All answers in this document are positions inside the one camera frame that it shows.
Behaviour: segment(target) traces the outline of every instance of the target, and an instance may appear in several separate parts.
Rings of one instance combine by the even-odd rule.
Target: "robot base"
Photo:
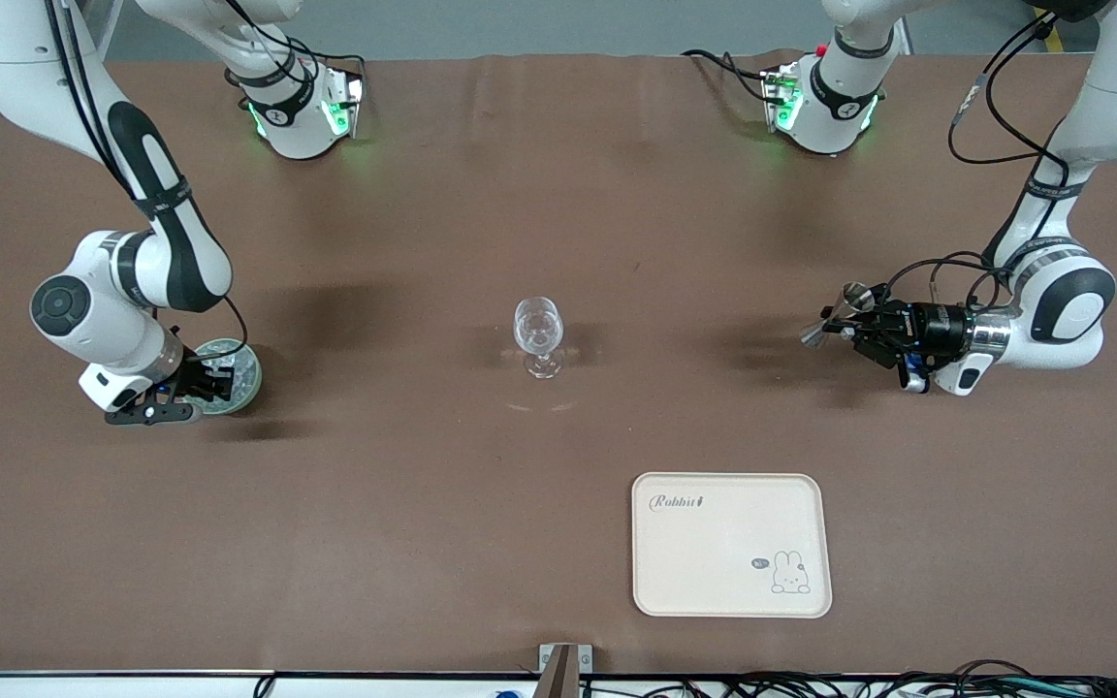
[[[812,84],[812,68],[819,61],[817,55],[808,54],[775,71],[763,71],[762,96],[783,101],[781,105],[766,103],[766,124],[771,133],[784,133],[812,153],[833,155],[850,147],[869,127],[880,97],[875,96],[863,109],[859,105],[846,105],[853,107],[856,113],[850,118],[834,118],[829,107],[808,88]]]
[[[322,63],[300,58],[306,70],[313,71],[314,96],[290,125],[287,115],[265,107],[262,114],[249,103],[248,112],[257,124],[257,136],[265,137],[275,152],[288,160],[307,160],[328,151],[338,138],[356,137],[360,103],[364,98],[364,77],[347,74]]]

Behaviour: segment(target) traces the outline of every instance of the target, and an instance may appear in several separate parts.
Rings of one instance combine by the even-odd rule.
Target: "rabbit illustration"
[[[798,552],[780,551],[775,554],[775,584],[770,587],[774,593],[808,593],[808,573],[804,562]]]

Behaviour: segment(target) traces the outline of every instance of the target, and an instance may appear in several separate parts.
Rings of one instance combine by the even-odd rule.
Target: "green led light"
[[[254,109],[251,103],[248,105],[248,113],[252,115],[252,121],[257,123],[257,136],[267,137],[266,127],[261,125],[261,117],[257,115],[257,109]]]
[[[328,105],[326,102],[322,102],[323,112],[327,116],[327,122],[330,122],[330,131],[334,132],[336,136],[342,136],[342,134],[347,133],[347,109],[337,105]]]
[[[865,119],[863,122],[860,122],[860,131],[863,131],[865,128],[869,127],[869,122],[870,119],[872,119],[873,107],[877,105],[878,105],[878,97],[873,97],[872,102],[869,102],[869,105],[865,108]]]
[[[790,128],[792,128],[792,124],[795,123],[795,114],[799,114],[799,108],[803,105],[803,93],[799,89],[793,89],[787,98],[787,103],[779,107],[779,128],[790,131]]]

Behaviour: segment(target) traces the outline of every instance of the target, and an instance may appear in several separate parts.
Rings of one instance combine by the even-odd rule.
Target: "brown tabletop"
[[[843,283],[980,248],[1011,210],[1028,164],[945,153],[980,63],[900,59],[838,159],[687,59],[382,63],[363,141],[304,163],[254,136],[221,66],[115,66],[265,363],[247,415],[190,428],[107,428],[31,327],[80,236],[143,221],[0,119],[0,668],[515,670],[580,641],[607,671],[1117,672],[1117,300],[1087,370],[997,367],[966,399],[795,341]],[[1042,137],[1086,65],[1020,57],[999,101]],[[1018,151],[980,107],[960,143]],[[1071,224],[1117,274],[1117,165]],[[510,340],[533,295],[569,323],[553,381]],[[236,334],[225,308],[164,322]],[[647,471],[815,478],[830,613],[640,613]]]

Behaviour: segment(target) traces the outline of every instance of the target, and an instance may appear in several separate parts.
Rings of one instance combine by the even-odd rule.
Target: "floor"
[[[102,18],[112,3],[85,6]],[[956,0],[911,15],[907,28],[916,54],[992,54],[1032,17],[1032,8],[1019,0]],[[314,48],[356,51],[370,61],[486,54],[665,56],[688,48],[752,55],[810,48],[830,35],[817,0],[314,0],[285,28]],[[1097,30],[1094,22],[1060,26],[1061,47],[1051,40],[1032,49],[1091,51]],[[211,55],[124,0],[106,58],[208,61]]]

